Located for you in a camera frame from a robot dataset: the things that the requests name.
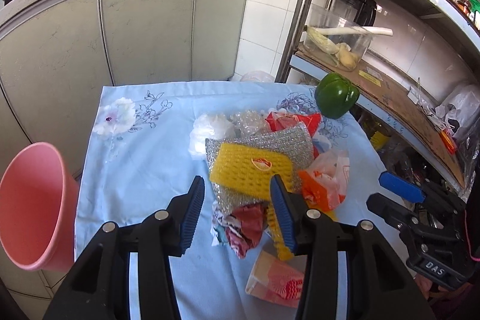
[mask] table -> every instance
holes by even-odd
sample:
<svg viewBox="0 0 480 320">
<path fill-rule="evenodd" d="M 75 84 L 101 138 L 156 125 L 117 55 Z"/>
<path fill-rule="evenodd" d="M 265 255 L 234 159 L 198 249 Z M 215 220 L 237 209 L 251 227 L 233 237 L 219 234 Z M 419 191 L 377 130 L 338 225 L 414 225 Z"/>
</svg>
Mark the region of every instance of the table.
<svg viewBox="0 0 480 320">
<path fill-rule="evenodd" d="M 75 257 L 106 221 L 120 226 L 141 222 L 185 193 L 195 175 L 205 179 L 205 201 L 191 248 L 182 258 L 170 258 L 180 313 L 186 319 L 293 319 L 295 310 L 270 304 L 245 293 L 251 268 L 270 238 L 240 260 L 227 247 L 212 247 L 210 235 L 212 187 L 204 160 L 188 153 L 189 133 L 204 112 L 231 115 L 246 109 L 285 108 L 299 114 L 318 111 L 314 88 L 303 85 L 245 82 L 174 82 L 104 87 L 100 108 L 88 145 L 75 219 Z M 370 213 L 368 195 L 380 192 L 401 199 L 380 187 L 385 170 L 365 133 L 347 113 L 338 120 L 323 118 L 314 142 L 327 138 L 350 155 L 350 183 L 345 202 L 336 210 L 339 221 L 356 225 L 361 219 L 375 223 L 400 258 L 407 250 L 398 232 Z M 339 257 L 338 318 L 345 317 L 346 270 Z M 305 259 L 292 265 L 300 270 Z M 131 318 L 140 318 L 136 258 L 130 262 Z"/>
</svg>

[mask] yellow label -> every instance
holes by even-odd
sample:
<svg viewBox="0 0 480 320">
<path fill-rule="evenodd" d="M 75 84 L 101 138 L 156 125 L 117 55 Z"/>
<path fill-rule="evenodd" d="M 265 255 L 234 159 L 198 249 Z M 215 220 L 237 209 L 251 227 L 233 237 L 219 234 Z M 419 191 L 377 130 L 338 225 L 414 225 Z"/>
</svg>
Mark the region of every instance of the yellow label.
<svg viewBox="0 0 480 320">
<path fill-rule="evenodd" d="M 380 132 L 375 132 L 370 138 L 370 144 L 375 151 L 378 151 L 385 145 L 389 138 L 389 136 L 382 135 Z"/>
<path fill-rule="evenodd" d="M 372 83 L 375 83 L 378 87 L 381 87 L 382 84 L 380 83 L 380 80 L 378 80 L 376 77 L 373 77 L 370 74 L 367 74 L 366 72 L 359 70 L 358 74 L 360 76 L 363 76 L 366 80 L 369 80 Z"/>
</svg>

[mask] pink plastic bin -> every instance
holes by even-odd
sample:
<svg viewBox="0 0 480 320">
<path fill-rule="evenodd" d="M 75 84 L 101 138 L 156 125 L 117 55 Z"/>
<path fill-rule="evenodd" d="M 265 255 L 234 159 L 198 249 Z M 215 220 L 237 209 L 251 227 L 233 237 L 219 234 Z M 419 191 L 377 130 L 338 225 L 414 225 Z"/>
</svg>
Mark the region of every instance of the pink plastic bin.
<svg viewBox="0 0 480 320">
<path fill-rule="evenodd" d="M 67 272 L 74 263 L 79 186 L 49 143 L 11 161 L 0 182 L 0 241 L 18 267 Z"/>
</svg>

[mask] floor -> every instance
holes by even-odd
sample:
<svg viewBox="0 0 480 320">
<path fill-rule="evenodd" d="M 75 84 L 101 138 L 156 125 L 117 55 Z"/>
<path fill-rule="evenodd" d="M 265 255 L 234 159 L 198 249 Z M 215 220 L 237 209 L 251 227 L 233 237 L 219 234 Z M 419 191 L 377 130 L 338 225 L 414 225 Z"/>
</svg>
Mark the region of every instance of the floor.
<svg viewBox="0 0 480 320">
<path fill-rule="evenodd" d="M 25 271 L 15 266 L 0 246 L 0 277 L 30 320 L 41 320 L 65 274 L 56 271 Z"/>
</svg>

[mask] white plastic bag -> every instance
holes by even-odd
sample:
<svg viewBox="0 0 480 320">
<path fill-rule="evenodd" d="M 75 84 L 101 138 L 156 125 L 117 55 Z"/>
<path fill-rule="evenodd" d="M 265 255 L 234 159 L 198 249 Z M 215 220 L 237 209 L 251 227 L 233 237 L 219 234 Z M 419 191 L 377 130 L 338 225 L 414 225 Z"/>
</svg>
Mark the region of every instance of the white plastic bag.
<svg viewBox="0 0 480 320">
<path fill-rule="evenodd" d="M 265 71 L 250 71 L 242 76 L 240 82 L 275 82 L 275 78 Z"/>
<path fill-rule="evenodd" d="M 240 137 L 260 135 L 271 132 L 270 125 L 262 115 L 254 110 L 238 112 L 231 116 L 234 127 L 239 129 Z"/>
<path fill-rule="evenodd" d="M 303 197 L 321 210 L 331 211 L 347 195 L 349 152 L 330 149 L 318 155 L 309 168 L 298 174 L 302 180 Z"/>
<path fill-rule="evenodd" d="M 205 159 L 205 139 L 233 139 L 235 127 L 225 115 L 202 114 L 193 123 L 188 152 L 194 159 Z"/>
<path fill-rule="evenodd" d="M 459 85 L 435 108 L 437 115 L 454 127 L 453 137 L 462 140 L 480 115 L 480 87 L 476 84 Z"/>
</svg>

